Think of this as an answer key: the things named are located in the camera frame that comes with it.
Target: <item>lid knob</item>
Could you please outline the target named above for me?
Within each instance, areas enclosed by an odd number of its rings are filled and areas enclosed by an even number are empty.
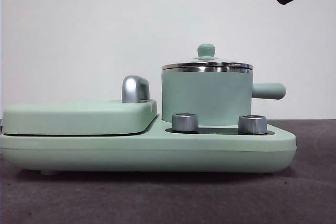
[[[212,44],[201,44],[197,48],[199,60],[213,60],[215,58],[215,46]]]

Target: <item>small pot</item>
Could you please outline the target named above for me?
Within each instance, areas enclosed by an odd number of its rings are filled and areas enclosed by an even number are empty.
[[[162,120],[175,113],[194,113],[200,125],[237,125],[251,114],[251,99],[281,99],[280,83],[253,84],[253,66],[215,58],[215,47],[202,44],[198,58],[162,68]]]

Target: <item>appliance base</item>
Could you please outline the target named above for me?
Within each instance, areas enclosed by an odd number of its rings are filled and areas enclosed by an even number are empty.
[[[272,135],[183,134],[165,131],[158,116],[133,135],[1,135],[2,156],[24,169],[57,171],[271,173],[286,168],[296,138],[272,125]]]

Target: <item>pot handle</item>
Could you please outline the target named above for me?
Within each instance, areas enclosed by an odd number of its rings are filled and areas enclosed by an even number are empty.
[[[127,76],[122,83],[121,102],[140,102],[149,100],[149,84],[140,76]]]
[[[286,88],[281,83],[254,83],[252,98],[282,99],[286,94]]]

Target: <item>dark gray table surface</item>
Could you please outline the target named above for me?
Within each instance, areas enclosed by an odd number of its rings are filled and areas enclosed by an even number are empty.
[[[336,120],[273,120],[297,136],[274,174],[64,172],[2,160],[2,223],[336,223]]]

